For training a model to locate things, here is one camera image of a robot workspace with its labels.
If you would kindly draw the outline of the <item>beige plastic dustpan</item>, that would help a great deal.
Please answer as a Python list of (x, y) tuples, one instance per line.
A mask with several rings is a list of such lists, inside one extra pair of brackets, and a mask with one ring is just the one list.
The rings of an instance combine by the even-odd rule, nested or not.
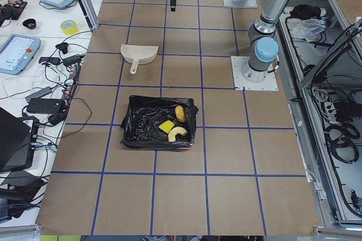
[(121, 44), (120, 52), (123, 58), (131, 64), (130, 74), (134, 75), (139, 65), (148, 64), (155, 59), (158, 46)]

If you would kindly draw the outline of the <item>yellow paper ball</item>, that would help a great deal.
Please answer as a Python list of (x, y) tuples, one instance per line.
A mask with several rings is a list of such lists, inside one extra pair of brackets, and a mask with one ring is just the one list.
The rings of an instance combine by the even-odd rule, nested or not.
[(179, 122), (185, 123), (186, 122), (186, 115), (182, 105), (177, 105), (174, 109), (176, 118)]

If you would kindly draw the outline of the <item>yellow sponge piece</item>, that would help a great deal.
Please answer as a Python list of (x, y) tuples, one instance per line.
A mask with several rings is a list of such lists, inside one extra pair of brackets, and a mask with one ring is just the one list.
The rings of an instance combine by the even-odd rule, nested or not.
[(159, 128), (161, 131), (163, 131), (163, 132), (165, 132), (165, 133), (168, 134), (168, 133), (174, 128), (174, 126), (175, 126), (175, 124), (174, 124), (172, 121), (167, 120), (167, 121), (163, 122), (162, 124), (160, 124), (160, 125), (158, 126), (158, 128)]

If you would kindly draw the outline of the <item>orange peel piece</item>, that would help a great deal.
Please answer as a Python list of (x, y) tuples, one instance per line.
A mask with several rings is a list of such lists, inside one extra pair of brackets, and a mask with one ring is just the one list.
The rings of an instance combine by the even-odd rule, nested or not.
[(183, 127), (174, 127), (168, 133), (168, 141), (169, 142), (175, 142), (177, 135), (185, 136), (187, 133), (188, 133), (187, 130), (185, 128), (183, 128)]

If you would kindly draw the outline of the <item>pink bin with black bag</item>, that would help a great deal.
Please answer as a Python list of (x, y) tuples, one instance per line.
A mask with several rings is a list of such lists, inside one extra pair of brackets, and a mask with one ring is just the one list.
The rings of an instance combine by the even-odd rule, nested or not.
[[(182, 105), (186, 122), (179, 122), (175, 107)], [(126, 116), (121, 127), (124, 129), (121, 143), (131, 149), (179, 150), (189, 149), (195, 143), (196, 114), (192, 98), (166, 98), (131, 95)], [(175, 142), (168, 141), (168, 134), (158, 126), (170, 120), (175, 126), (187, 130), (185, 136), (177, 135)]]

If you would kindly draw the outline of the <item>yellow tape roll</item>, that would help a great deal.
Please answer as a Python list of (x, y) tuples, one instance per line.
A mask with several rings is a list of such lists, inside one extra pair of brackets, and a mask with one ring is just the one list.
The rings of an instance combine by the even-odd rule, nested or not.
[(78, 26), (74, 20), (65, 20), (61, 22), (60, 28), (65, 35), (71, 36), (78, 33)]

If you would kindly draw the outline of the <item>lower teach pendant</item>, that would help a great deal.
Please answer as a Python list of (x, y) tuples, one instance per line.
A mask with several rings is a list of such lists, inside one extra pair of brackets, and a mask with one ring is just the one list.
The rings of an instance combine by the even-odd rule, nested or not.
[(11, 34), (1, 46), (1, 73), (17, 75), (33, 59), (40, 48), (37, 37)]

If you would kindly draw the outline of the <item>black laptop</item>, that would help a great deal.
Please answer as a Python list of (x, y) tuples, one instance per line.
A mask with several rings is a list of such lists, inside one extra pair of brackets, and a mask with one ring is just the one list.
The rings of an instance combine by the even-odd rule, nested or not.
[(32, 166), (39, 121), (36, 117), (15, 117), (1, 109), (1, 172)]

